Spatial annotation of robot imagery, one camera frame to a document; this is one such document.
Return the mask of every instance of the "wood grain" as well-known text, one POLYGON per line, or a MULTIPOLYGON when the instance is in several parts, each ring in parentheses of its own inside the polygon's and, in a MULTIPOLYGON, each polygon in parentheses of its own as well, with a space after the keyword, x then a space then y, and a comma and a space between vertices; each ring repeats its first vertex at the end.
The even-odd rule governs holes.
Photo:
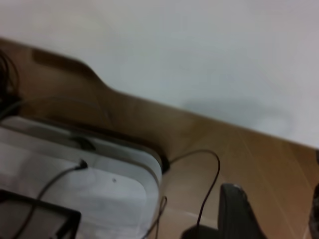
MULTIPOLYGON (((219 186, 230 182, 246 191, 268 238, 310 238, 307 223, 313 190, 319 182, 314 149, 126 96, 108 88, 94 75, 78 74, 83 72, 81 69, 74 72, 56 68, 63 65, 63 58, 50 66, 34 62, 32 49, 7 42, 0 46, 17 63, 20 93, 26 99, 60 95, 90 102, 98 108, 48 99, 28 105, 24 114, 51 119, 64 115, 138 136, 158 144, 170 159, 194 149, 214 150, 221 158, 221 173, 207 201, 204 224, 217 226, 219 186)), ((161 188, 161 193, 168 197, 168 206, 159 230, 160 239, 178 238, 195 224, 216 170, 215 159, 205 154, 190 156, 172 166, 161 188)))

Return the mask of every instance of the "wire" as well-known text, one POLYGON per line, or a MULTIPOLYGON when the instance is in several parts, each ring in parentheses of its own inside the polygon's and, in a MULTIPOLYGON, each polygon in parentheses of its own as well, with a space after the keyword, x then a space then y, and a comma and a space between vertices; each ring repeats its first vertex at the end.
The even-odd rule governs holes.
POLYGON ((4 99, 10 94, 9 86, 17 95, 19 89, 19 73, 10 57, 0 50, 0 98, 4 99), (14 84, 11 78, 10 68, 15 74, 16 83, 14 84))
POLYGON ((87 169, 88 168, 88 164, 81 159, 81 162, 78 166, 63 170, 62 172, 60 172, 58 175, 56 175, 54 178, 52 178, 44 187, 43 189, 40 191, 40 193, 38 194, 38 196, 36 197, 34 203, 32 204, 32 207, 28 213, 28 215, 26 216, 24 222, 22 223, 21 227, 16 231, 16 233, 14 234, 14 236, 12 237, 12 239, 18 239, 22 233, 25 231, 26 227, 29 225, 32 216, 34 214, 34 211, 36 209, 36 207, 38 206, 38 203, 41 201, 41 198, 43 197, 43 195, 46 193, 46 191, 56 182, 58 181, 60 178, 62 178, 63 176, 65 176, 66 174, 73 172, 73 171, 78 171, 78 170, 83 170, 83 169, 87 169))
MULTIPOLYGON (((189 153, 186 153, 186 154, 183 154, 181 156, 178 156, 178 157, 174 158, 173 160, 170 161, 170 165, 173 165, 173 164, 179 162, 181 159, 184 159, 184 158, 186 158, 188 156, 191 156, 191 155, 197 154, 197 153, 209 153, 209 154, 213 155, 216 158, 217 162, 218 162, 218 169, 217 169, 217 173, 215 175, 214 181, 211 184, 211 186, 209 187, 208 192, 207 192, 207 194, 206 194, 206 196, 204 198, 204 201, 202 202, 202 205, 200 207, 200 212, 198 214, 197 223, 196 223, 196 227, 198 228, 199 224, 200 224, 201 215, 202 215, 203 210, 204 210, 204 206, 206 204, 206 201, 207 201, 212 189, 214 188, 214 186, 216 184, 216 181, 217 181, 217 178, 218 178, 218 175, 219 175, 219 171, 220 171, 220 160, 219 160, 219 157, 218 157, 217 153, 215 153, 212 150, 209 150, 209 149, 198 149, 198 150, 194 150, 192 152, 189 152, 189 153)), ((162 214, 163 214, 163 212, 165 210, 166 205, 167 205, 167 197, 164 196, 164 197, 162 197, 162 199, 160 201, 159 214, 156 217, 156 220, 153 222, 153 224, 151 225, 150 229, 146 232, 146 234, 141 239, 146 239, 150 235, 150 233, 154 230, 155 227, 156 227, 155 239, 158 239, 160 218, 161 218, 161 216, 162 216, 162 214)))
POLYGON ((218 157, 217 153, 215 153, 212 150, 209 150, 209 149, 198 149, 198 150, 183 154, 183 155, 181 155, 179 157, 176 157, 175 159, 173 159, 170 162, 170 164, 172 165, 174 163, 177 163, 181 159, 186 158, 188 156, 191 156, 193 154, 197 154, 197 153, 209 153, 209 154, 213 155, 216 158, 217 162, 218 162, 218 169, 217 169, 217 173, 215 175, 214 181, 211 184, 211 186, 209 187, 208 192, 207 192, 207 194, 206 194, 206 196, 204 198, 204 201, 202 202, 201 207, 200 207, 200 211, 199 211, 198 218, 197 218, 197 223, 196 223, 196 226, 199 227, 199 223, 200 223, 201 215, 203 214, 205 203, 206 203, 206 201, 207 201, 207 199, 208 199, 213 187, 215 186, 215 183, 216 183, 218 175, 219 175, 219 171, 220 171, 220 160, 219 160, 219 157, 218 157))
POLYGON ((159 205, 160 206, 159 206, 159 214, 158 214, 158 216, 156 217, 155 221, 151 225, 150 229, 148 229, 148 231, 145 233, 145 235, 141 239, 146 239, 151 234, 151 232, 153 231, 153 229, 155 227, 157 227, 157 233, 156 233, 156 239, 157 239, 157 236, 159 234, 158 228, 159 228, 159 225, 160 225, 160 217, 162 216, 162 214, 163 214, 163 212, 165 210, 165 207, 167 205, 167 197, 166 196, 163 196, 161 198, 159 205))

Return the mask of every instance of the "black object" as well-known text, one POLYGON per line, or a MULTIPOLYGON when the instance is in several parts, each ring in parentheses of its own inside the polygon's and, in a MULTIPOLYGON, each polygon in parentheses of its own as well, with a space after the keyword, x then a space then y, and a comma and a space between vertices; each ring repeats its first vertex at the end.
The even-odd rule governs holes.
MULTIPOLYGON (((18 102, 19 74, 14 62, 0 50, 0 112, 18 102)), ((11 111, 8 116, 17 115, 19 107, 11 111)))
POLYGON ((309 231, 313 239, 319 239, 319 184, 317 184, 314 192, 309 218, 309 231))
POLYGON ((64 217, 64 223, 56 231, 54 238, 69 238, 75 239, 76 232, 81 219, 81 213, 72 209, 57 206, 51 203, 46 203, 42 201, 37 201, 36 199, 25 197, 19 194, 8 192, 5 190, 0 190, 0 206, 5 202, 14 203, 17 205, 27 204, 32 205, 36 202, 39 209, 48 211, 49 213, 59 214, 64 217))
POLYGON ((22 233, 24 232, 24 230, 26 229, 26 227, 28 226, 28 224, 30 223, 32 216, 34 214, 34 211, 36 209, 36 207, 39 206, 39 204, 42 204, 41 202, 41 198, 43 197, 43 195, 46 193, 46 191, 56 182, 58 181, 60 178, 62 178, 63 176, 65 176, 66 174, 73 172, 73 171, 78 171, 78 170, 82 170, 82 169, 87 169, 88 168, 88 164, 81 159, 80 163, 78 166, 63 170, 62 172, 60 172, 58 175, 56 175, 54 178, 52 178, 44 187, 43 189, 40 191, 39 195, 36 197, 36 199, 33 199, 33 203, 31 206, 31 209, 28 213, 28 215, 26 216, 24 222, 22 223, 22 225, 20 226, 20 228, 16 231, 16 233, 14 234, 14 236, 12 237, 12 239, 18 239, 22 233))
POLYGON ((219 200, 218 230, 194 226, 182 234, 182 239, 266 239, 239 186, 223 184, 219 200))

